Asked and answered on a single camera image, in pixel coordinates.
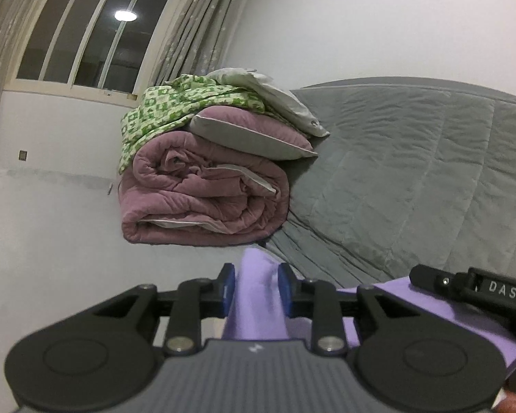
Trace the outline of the pink folded quilt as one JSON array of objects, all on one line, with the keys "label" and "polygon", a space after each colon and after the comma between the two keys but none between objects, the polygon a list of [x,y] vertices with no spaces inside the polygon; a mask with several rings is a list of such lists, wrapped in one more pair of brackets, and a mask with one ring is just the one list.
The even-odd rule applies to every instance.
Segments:
[{"label": "pink folded quilt", "polygon": [[229,246],[276,232],[287,218],[290,186],[268,159],[174,130],[134,155],[118,195],[128,242]]}]

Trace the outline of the grey right curtain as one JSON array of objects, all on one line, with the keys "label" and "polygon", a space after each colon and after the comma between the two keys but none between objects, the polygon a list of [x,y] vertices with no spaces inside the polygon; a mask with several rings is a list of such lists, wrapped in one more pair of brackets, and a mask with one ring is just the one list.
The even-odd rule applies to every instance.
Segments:
[{"label": "grey right curtain", "polygon": [[247,0],[187,0],[175,21],[153,83],[182,74],[202,76],[215,70],[226,53]]}]

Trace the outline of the window with white frame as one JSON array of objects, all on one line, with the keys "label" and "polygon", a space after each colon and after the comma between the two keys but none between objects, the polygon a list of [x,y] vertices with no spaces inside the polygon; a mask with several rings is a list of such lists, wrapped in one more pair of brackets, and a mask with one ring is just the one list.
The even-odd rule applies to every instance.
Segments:
[{"label": "window with white frame", "polygon": [[37,0],[5,88],[132,106],[179,0]]}]

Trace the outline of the white grey pillow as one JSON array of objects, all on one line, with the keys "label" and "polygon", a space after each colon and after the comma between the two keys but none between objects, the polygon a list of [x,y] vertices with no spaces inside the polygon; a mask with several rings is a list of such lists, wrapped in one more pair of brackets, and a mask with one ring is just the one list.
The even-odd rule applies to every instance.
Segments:
[{"label": "white grey pillow", "polygon": [[207,77],[220,84],[255,92],[271,113],[290,122],[302,133],[318,138],[330,135],[318,118],[292,92],[277,88],[273,80],[266,75],[243,68],[222,68],[208,73]]}]

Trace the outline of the purple pants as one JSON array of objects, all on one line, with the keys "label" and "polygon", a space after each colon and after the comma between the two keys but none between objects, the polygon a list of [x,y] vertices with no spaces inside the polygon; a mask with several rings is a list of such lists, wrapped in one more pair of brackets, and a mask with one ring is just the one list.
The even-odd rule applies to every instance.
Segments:
[{"label": "purple pants", "polygon": [[[289,319],[284,314],[278,287],[279,264],[278,257],[261,248],[245,250],[224,339],[310,341],[311,322],[306,318]],[[507,374],[515,372],[516,338],[478,309],[421,292],[411,286],[407,277],[378,287],[488,339],[502,353]]]}]

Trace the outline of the grey quilted headboard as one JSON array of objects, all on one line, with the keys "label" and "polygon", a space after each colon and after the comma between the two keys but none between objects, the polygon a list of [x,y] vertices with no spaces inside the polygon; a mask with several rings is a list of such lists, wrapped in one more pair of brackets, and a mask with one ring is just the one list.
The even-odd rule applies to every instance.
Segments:
[{"label": "grey quilted headboard", "polygon": [[286,165],[290,210],[269,251],[341,287],[418,264],[516,278],[516,96],[411,77],[296,95],[328,136]]}]

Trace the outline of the pink grey pillow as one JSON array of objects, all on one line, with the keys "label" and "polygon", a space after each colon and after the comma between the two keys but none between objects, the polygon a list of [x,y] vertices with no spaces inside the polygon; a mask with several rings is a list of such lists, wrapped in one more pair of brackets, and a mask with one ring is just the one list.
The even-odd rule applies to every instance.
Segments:
[{"label": "pink grey pillow", "polygon": [[271,160],[317,155],[308,139],[273,117],[227,105],[207,107],[193,116],[189,131],[211,143]]}]

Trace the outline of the green patterned blanket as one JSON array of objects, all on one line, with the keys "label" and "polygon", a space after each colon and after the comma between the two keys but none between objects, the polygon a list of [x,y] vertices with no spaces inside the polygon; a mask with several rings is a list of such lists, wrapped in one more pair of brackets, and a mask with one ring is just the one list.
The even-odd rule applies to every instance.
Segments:
[{"label": "green patterned blanket", "polygon": [[189,124],[198,112],[216,105],[260,115],[266,111],[265,103],[255,92],[204,76],[183,74],[164,85],[147,88],[140,104],[121,119],[118,172],[123,173],[136,153],[153,138]]}]

